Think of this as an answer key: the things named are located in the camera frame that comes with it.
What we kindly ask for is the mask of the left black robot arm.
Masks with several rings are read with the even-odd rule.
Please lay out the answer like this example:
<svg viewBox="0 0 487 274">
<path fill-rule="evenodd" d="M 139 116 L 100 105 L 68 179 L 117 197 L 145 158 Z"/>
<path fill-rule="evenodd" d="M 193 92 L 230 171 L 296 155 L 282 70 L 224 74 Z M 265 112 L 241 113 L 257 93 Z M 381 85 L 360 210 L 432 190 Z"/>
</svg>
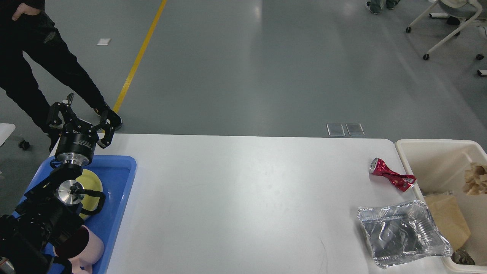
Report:
<svg viewBox="0 0 487 274">
<path fill-rule="evenodd" d="M 84 224 L 80 213 L 96 215 L 104 206 L 101 191 L 87 189 L 80 184 L 70 186 L 69 195 L 98 197 L 94 210 L 82 208 L 80 199 L 64 201 L 59 191 L 63 183 L 76 181 L 84 166 L 92 163 L 96 146 L 106 148 L 111 144 L 114 127 L 104 111 L 98 125 L 82 120 L 72 111 L 74 94 L 66 100 L 55 102 L 48 114 L 47 125 L 61 128 L 61 137 L 54 153 L 53 170 L 44 180 L 25 193 L 25 199 L 15 208 L 18 217 L 1 216 L 1 257 L 7 259 L 16 274 L 46 274 L 53 264 L 63 266 L 62 273 L 72 273 L 72 263 L 42 251 L 50 243 L 59 247 L 72 237 Z"/>
</svg>

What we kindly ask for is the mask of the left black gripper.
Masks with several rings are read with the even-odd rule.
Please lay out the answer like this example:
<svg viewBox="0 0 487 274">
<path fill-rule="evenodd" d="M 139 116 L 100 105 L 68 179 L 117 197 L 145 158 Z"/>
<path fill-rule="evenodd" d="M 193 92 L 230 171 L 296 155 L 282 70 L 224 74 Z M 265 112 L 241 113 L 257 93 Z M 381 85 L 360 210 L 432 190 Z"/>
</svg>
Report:
<svg viewBox="0 0 487 274">
<path fill-rule="evenodd" d="M 108 121 L 108 110 L 105 110 L 98 125 L 82 130 L 80 119 L 71 107 L 74 96 L 75 94 L 71 93 L 65 100 L 53 103 L 46 123 L 50 129 L 62 129 L 55 152 L 56 161 L 87 166 L 92 163 L 96 144 L 103 149 L 112 144 L 115 129 Z M 104 131 L 102 139 L 98 135 L 98 130 L 101 129 Z"/>
</svg>

